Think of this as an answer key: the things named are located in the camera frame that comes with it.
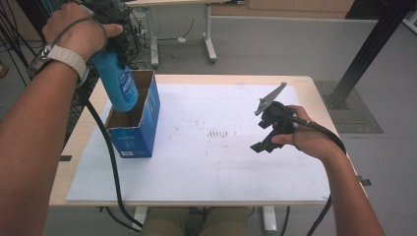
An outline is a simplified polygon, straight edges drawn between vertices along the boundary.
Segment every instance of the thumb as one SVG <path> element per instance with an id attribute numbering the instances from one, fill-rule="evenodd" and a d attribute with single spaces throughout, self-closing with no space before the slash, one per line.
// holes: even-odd
<path id="1" fill-rule="evenodd" d="M 103 27 L 108 37 L 117 36 L 123 31 L 123 27 L 117 24 L 103 25 Z"/>
<path id="2" fill-rule="evenodd" d="M 293 145 L 292 136 L 293 135 L 277 135 L 273 136 L 270 141 L 278 145 Z"/>

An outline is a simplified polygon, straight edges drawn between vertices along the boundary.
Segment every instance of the left hand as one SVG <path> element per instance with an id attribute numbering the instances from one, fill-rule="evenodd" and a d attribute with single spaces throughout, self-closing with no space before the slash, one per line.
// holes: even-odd
<path id="1" fill-rule="evenodd" d="M 86 9 L 76 3 L 63 4 L 61 9 L 52 14 L 42 29 L 46 41 L 52 43 L 65 27 L 88 16 Z M 56 44 L 78 53 L 88 61 L 94 52 L 104 46 L 106 34 L 108 37 L 113 37 L 123 31 L 122 26 L 116 24 L 103 25 L 103 27 L 105 33 L 98 22 L 87 19 L 68 28 Z"/>

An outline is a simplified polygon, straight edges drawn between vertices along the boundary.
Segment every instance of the right hand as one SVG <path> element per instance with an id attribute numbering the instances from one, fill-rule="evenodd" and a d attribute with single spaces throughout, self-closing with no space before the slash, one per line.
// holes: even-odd
<path id="1" fill-rule="evenodd" d="M 86 9 L 76 3 L 63 4 L 61 9 L 52 14 L 42 29 L 46 41 L 52 43 L 66 26 L 88 16 Z M 123 31 L 120 25 L 110 24 L 103 25 L 103 27 L 108 37 L 117 36 Z M 66 30 L 59 38 L 57 45 L 78 53 L 85 61 L 88 61 L 94 52 L 104 46 L 104 42 L 104 31 L 99 23 L 88 19 Z"/>
<path id="2" fill-rule="evenodd" d="M 293 109 L 299 118 L 312 122 L 312 119 L 303 107 L 295 105 L 289 105 L 288 107 Z M 272 137 L 271 141 L 274 144 L 295 146 L 297 149 L 321 161 L 335 155 L 335 152 L 343 152 L 326 135 L 302 125 L 298 125 L 294 134 L 277 135 Z"/>

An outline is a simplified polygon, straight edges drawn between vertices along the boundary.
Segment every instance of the desk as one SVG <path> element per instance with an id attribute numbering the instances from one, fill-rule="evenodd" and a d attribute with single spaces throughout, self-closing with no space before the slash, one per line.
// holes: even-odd
<path id="1" fill-rule="evenodd" d="M 173 4 L 206 4 L 206 32 L 204 33 L 206 48 L 208 49 L 208 57 L 212 62 L 217 60 L 215 55 L 214 47 L 212 46 L 211 37 L 210 37 L 210 3 L 221 3 L 226 0 L 136 0 L 127 2 L 126 6 L 134 8 L 141 7 L 144 9 L 147 16 L 147 23 L 149 28 L 150 36 L 150 62 L 156 68 L 159 64 L 158 52 L 157 52 L 157 39 L 153 33 L 152 28 L 152 19 L 150 14 L 149 7 L 151 6 L 164 6 L 164 5 L 173 5 Z"/>
<path id="2" fill-rule="evenodd" d="M 197 85 L 280 85 L 281 82 L 287 82 L 290 86 L 295 87 L 298 99 L 300 103 L 307 109 L 310 116 L 318 123 L 328 127 L 335 132 L 335 128 L 330 120 L 328 112 L 322 102 L 322 99 L 310 78 L 307 77 L 277 77 L 277 76 L 220 76 L 220 75 L 156 75 L 157 83 L 164 84 L 197 84 Z M 107 102 L 107 94 L 105 93 L 102 84 L 98 83 L 93 91 L 90 100 L 98 113 L 101 113 L 104 105 Z M 73 135 L 67 143 L 63 154 L 72 155 L 71 161 L 62 161 L 58 165 L 58 171 L 56 174 L 54 186 L 51 193 L 50 204 L 52 206 L 66 206 L 66 205 L 78 205 L 78 206 L 116 206 L 114 201 L 111 202 L 69 202 L 67 201 L 67 195 L 70 190 L 71 184 L 75 177 L 76 169 L 82 156 L 82 152 L 85 149 L 91 132 L 95 126 L 95 122 L 90 116 L 89 112 L 85 110 L 80 117 L 80 120 L 74 129 Z M 237 206 L 266 206 L 266 205 L 297 205 L 297 204 L 322 204 L 325 201 L 323 199 L 320 203 L 311 202 L 241 202 L 234 203 Z M 135 206 L 141 203 L 127 202 L 127 205 Z M 162 206 L 172 203 L 146 203 L 149 206 Z"/>

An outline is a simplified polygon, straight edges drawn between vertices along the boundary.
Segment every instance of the blue cardboard box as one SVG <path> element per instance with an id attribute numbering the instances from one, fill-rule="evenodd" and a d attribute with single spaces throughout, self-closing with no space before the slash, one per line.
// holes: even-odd
<path id="1" fill-rule="evenodd" d="M 111 109 L 106 127 L 121 157 L 152 157 L 160 106 L 156 79 L 153 71 L 132 71 L 132 74 L 138 101 L 128 112 Z"/>

